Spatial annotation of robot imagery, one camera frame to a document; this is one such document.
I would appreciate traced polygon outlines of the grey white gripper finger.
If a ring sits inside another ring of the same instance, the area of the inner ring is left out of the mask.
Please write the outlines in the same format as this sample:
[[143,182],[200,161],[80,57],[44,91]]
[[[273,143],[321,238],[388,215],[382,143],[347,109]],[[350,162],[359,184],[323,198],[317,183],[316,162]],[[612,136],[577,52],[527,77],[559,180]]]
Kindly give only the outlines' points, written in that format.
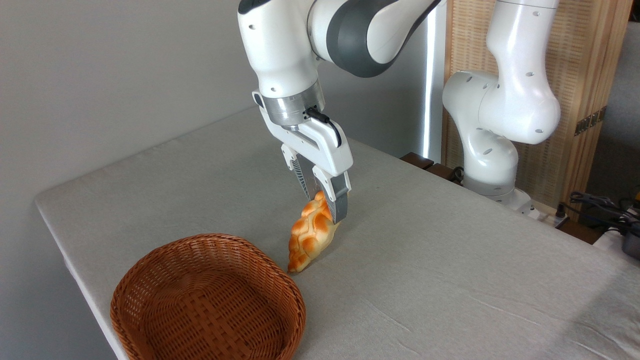
[[309,201],[314,200],[317,193],[321,191],[321,186],[313,173],[313,162],[286,144],[282,144],[281,151],[286,166],[295,173],[305,196]]
[[352,189],[348,171],[332,177],[318,166],[312,170],[325,196],[333,223],[340,223],[348,213],[348,194]]

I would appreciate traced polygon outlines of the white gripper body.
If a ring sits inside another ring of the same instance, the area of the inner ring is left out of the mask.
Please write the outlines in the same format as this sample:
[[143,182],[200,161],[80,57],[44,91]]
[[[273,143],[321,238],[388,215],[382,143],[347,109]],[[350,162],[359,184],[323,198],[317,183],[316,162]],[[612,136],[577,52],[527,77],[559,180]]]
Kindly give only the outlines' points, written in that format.
[[259,106],[269,132],[282,144],[302,154],[315,166],[335,177],[354,164],[354,158],[345,133],[338,123],[324,123],[317,118],[308,118],[296,130],[273,123],[265,108],[265,98],[258,90],[252,91],[254,102]]

